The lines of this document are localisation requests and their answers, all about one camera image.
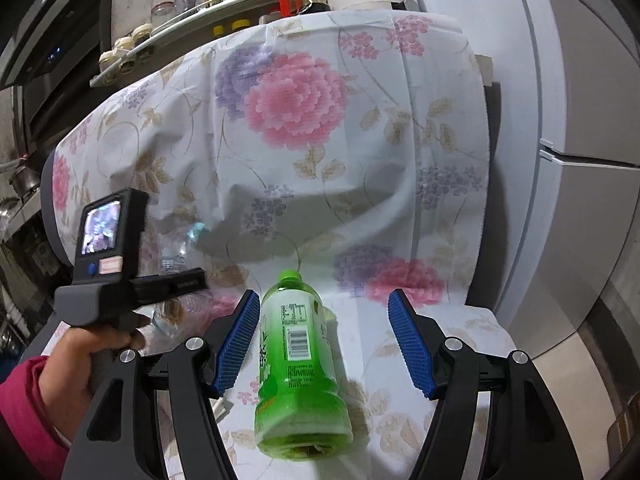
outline green tea bottle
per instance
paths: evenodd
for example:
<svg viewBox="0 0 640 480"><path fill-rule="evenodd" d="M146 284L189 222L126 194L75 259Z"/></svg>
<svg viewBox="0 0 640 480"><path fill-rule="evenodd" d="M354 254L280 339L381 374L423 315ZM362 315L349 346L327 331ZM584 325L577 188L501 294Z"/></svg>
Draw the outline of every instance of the green tea bottle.
<svg viewBox="0 0 640 480"><path fill-rule="evenodd" d="M284 460L339 452L353 433L338 396L320 296L295 270L285 270L264 295L261 312L258 448Z"/></svg>

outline hand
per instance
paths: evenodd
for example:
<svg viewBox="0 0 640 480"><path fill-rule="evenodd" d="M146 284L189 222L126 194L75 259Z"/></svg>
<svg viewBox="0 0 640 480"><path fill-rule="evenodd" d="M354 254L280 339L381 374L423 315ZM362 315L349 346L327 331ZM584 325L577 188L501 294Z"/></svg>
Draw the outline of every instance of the hand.
<svg viewBox="0 0 640 480"><path fill-rule="evenodd" d="M49 420L72 441L91 403L91 354L121 348L142 349L143 335L119 332L109 325L70 328L62 336L40 374L40 394Z"/></svg>

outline refrigerator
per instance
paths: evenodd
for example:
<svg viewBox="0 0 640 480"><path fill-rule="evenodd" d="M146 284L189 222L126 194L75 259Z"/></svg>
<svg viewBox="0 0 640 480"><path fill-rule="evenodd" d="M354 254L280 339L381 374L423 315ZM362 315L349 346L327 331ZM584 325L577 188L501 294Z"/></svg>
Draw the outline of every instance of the refrigerator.
<svg viewBox="0 0 640 480"><path fill-rule="evenodd" d="M492 166L468 304L532 357L580 326L640 190L636 40L610 0L420 0L492 57Z"/></svg>

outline small display screen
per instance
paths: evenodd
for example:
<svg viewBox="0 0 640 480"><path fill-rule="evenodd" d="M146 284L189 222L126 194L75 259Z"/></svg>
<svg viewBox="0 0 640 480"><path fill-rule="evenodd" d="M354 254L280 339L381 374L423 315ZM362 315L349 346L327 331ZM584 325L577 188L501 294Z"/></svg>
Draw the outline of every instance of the small display screen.
<svg viewBox="0 0 640 480"><path fill-rule="evenodd" d="M82 254L113 249L116 246L119 218L119 200L114 200L89 211L84 221Z"/></svg>

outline silver pivot bolt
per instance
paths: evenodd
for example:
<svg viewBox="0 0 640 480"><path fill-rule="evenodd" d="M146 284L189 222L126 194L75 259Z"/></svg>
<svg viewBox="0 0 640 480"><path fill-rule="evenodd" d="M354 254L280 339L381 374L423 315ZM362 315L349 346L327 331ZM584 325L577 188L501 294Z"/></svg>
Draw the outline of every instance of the silver pivot bolt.
<svg viewBox="0 0 640 480"><path fill-rule="evenodd" d="M519 365L523 365L529 360L529 356L524 352L521 352L520 350L515 351L512 357L513 360L516 361Z"/></svg>
<svg viewBox="0 0 640 480"><path fill-rule="evenodd" d="M130 363L133 361L133 359L136 358L136 351L132 350L131 348L125 350L124 352L122 352L120 354L120 360L123 363Z"/></svg>
<svg viewBox="0 0 640 480"><path fill-rule="evenodd" d="M185 344L187 350L198 350L199 348L202 348L202 345L204 345L204 341L199 337L192 337L187 340L187 343Z"/></svg>
<svg viewBox="0 0 640 480"><path fill-rule="evenodd" d="M462 350L462 341L455 337L449 337L444 341L444 346L452 352L457 352L458 350Z"/></svg>

